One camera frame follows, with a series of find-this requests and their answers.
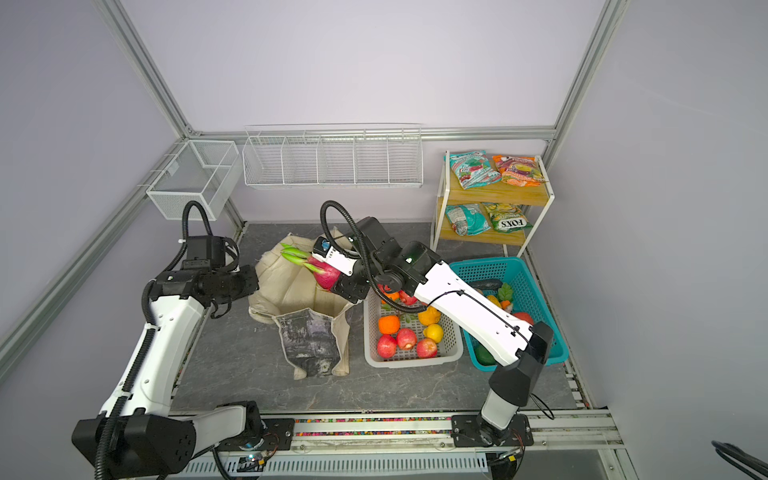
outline basket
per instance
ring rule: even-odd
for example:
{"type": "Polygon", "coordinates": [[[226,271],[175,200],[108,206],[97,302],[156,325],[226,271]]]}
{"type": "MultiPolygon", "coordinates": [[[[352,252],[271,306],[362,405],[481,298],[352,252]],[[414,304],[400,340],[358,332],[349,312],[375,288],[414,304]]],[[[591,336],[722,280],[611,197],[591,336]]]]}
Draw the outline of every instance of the basket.
{"type": "MultiPolygon", "coordinates": [[[[216,220],[234,190],[243,168],[233,141],[188,140],[147,189],[147,195],[168,220],[181,220],[184,206],[197,200],[216,220]]],[[[192,209],[190,220],[201,220],[192,209]]]]}
{"type": "MultiPolygon", "coordinates": [[[[554,322],[552,315],[549,313],[547,303],[544,301],[544,297],[541,296],[541,292],[536,286],[533,276],[531,275],[531,272],[528,271],[528,266],[525,265],[523,260],[517,257],[464,260],[462,262],[451,263],[451,270],[456,272],[456,275],[467,283],[475,280],[491,279],[500,279],[502,282],[509,283],[515,291],[515,295],[512,298],[512,313],[526,312],[533,318],[535,323],[544,322],[549,325],[554,332],[554,339],[552,340],[552,347],[549,351],[547,365],[563,363],[568,359],[568,347],[565,345],[565,341],[560,334],[558,325],[554,322]]],[[[477,358],[475,358],[475,346],[478,345],[478,341],[466,331],[464,331],[464,337],[467,341],[469,356],[475,367],[483,372],[493,372],[496,370],[496,365],[484,366],[478,362],[477,358]]]]}
{"type": "MultiPolygon", "coordinates": [[[[410,366],[430,366],[440,365],[447,362],[455,362],[461,358],[464,353],[464,344],[462,343],[461,329],[453,320],[443,315],[438,324],[442,327],[442,341],[437,344],[437,356],[431,359],[420,359],[416,355],[416,348],[411,350],[397,349],[397,352],[391,359],[384,359],[379,355],[376,347],[381,337],[379,331],[379,318],[382,316],[382,303],[379,297],[371,290],[365,299],[363,306],[363,325],[365,335],[366,361],[369,365],[376,368],[402,369],[410,366]]],[[[400,315],[400,326],[410,328],[416,334],[416,338],[424,338],[422,331],[426,328],[419,322],[419,317],[410,313],[400,315]]]]}
{"type": "Polygon", "coordinates": [[[319,130],[329,127],[322,125],[288,131],[278,127],[247,127],[246,185],[421,187],[424,182],[421,133],[413,125],[344,131],[319,130]]]}

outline lemon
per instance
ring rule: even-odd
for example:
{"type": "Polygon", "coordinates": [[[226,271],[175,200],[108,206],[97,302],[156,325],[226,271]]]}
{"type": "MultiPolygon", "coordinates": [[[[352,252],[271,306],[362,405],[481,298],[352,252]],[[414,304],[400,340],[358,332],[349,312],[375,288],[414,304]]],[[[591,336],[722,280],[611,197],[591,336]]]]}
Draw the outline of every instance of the lemon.
{"type": "Polygon", "coordinates": [[[435,343],[440,343],[440,340],[442,340],[442,327],[437,323],[433,323],[424,329],[424,336],[434,340],[435,343]]]}

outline white wire basket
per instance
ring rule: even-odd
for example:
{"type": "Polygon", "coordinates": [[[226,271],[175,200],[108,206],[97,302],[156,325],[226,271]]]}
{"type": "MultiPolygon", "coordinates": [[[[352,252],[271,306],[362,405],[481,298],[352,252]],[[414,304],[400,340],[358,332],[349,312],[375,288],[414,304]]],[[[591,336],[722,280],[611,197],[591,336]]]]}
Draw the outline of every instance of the white wire basket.
{"type": "Polygon", "coordinates": [[[327,125],[316,125],[288,131],[278,127],[247,127],[246,185],[420,187],[424,183],[418,126],[329,130],[327,125]]]}
{"type": "MultiPolygon", "coordinates": [[[[440,316],[438,324],[442,327],[442,340],[437,344],[437,356],[431,359],[420,359],[416,354],[416,348],[410,350],[401,350],[398,348],[392,358],[385,359],[379,355],[378,345],[381,332],[379,331],[379,318],[382,316],[382,302],[379,297],[371,290],[364,300],[363,305],[363,333],[365,345],[363,350],[366,354],[366,361],[369,365],[376,368],[385,369],[403,369],[413,366],[440,365],[442,363],[455,362],[462,357],[464,353],[464,343],[462,343],[462,329],[445,315],[440,316]]],[[[419,322],[419,316],[411,313],[408,315],[410,323],[407,323],[401,313],[400,328],[408,328],[416,334],[416,339],[424,339],[424,329],[426,328],[419,322]]]]}
{"type": "MultiPolygon", "coordinates": [[[[188,140],[147,189],[147,195],[168,220],[181,220],[190,200],[203,205],[216,220],[240,175],[242,157],[233,141],[188,140]]],[[[202,220],[197,209],[190,220],[202,220]]]]}

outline snack bag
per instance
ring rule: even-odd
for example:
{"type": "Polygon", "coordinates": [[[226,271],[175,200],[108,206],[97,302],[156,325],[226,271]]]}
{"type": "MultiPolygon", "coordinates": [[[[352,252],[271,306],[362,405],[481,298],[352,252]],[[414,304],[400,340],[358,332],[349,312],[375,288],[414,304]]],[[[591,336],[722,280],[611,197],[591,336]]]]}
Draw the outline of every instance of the snack bag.
{"type": "Polygon", "coordinates": [[[491,161],[485,156],[485,150],[471,151],[467,154],[453,154],[449,158],[451,170],[464,190],[495,184],[502,179],[494,170],[491,161]]]}
{"type": "Polygon", "coordinates": [[[533,227],[517,205],[483,202],[483,206],[497,232],[511,233],[533,227]]]}
{"type": "Polygon", "coordinates": [[[495,155],[493,161],[502,174],[502,182],[517,187],[537,187],[545,182],[534,157],[495,155]]]}
{"type": "Polygon", "coordinates": [[[451,228],[457,235],[478,235],[491,229],[479,204],[448,205],[445,216],[451,221],[451,228]]]}

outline robotic arm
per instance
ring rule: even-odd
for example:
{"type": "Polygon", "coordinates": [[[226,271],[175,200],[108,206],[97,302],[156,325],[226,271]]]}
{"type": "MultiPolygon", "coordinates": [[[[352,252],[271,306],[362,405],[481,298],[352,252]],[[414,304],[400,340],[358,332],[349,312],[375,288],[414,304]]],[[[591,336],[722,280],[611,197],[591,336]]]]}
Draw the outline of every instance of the robotic arm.
{"type": "MultiPolygon", "coordinates": [[[[375,218],[355,222],[344,207],[329,200],[320,210],[320,223],[325,237],[318,239],[313,255],[344,273],[332,292],[358,302],[374,286],[373,291],[398,310],[425,310],[394,303],[376,284],[404,290],[434,305],[494,356],[498,365],[489,380],[491,390],[482,412],[454,429],[462,432],[464,445],[458,445],[456,435],[455,440],[457,446],[505,444],[514,417],[522,416],[515,415],[518,407],[528,401],[546,363],[552,330],[543,323],[530,326],[499,309],[460,280],[424,244],[411,242],[400,247],[375,218]],[[356,252],[339,247],[331,236],[326,222],[329,207],[345,217],[356,252]]],[[[254,268],[239,267],[237,245],[212,234],[198,202],[191,201],[184,208],[182,234],[182,247],[174,261],[144,288],[144,331],[120,382],[100,414],[78,422],[72,433],[72,443],[94,465],[97,480],[178,473],[192,458],[225,439],[251,447],[264,435],[265,424],[253,401],[219,406],[184,421],[168,416],[180,366],[206,310],[213,307],[211,317],[217,318],[220,304],[227,303],[225,314],[234,300],[259,288],[254,268]],[[192,207],[200,211],[207,235],[188,236],[192,207]],[[187,259],[176,270],[184,254],[187,259]]]]}

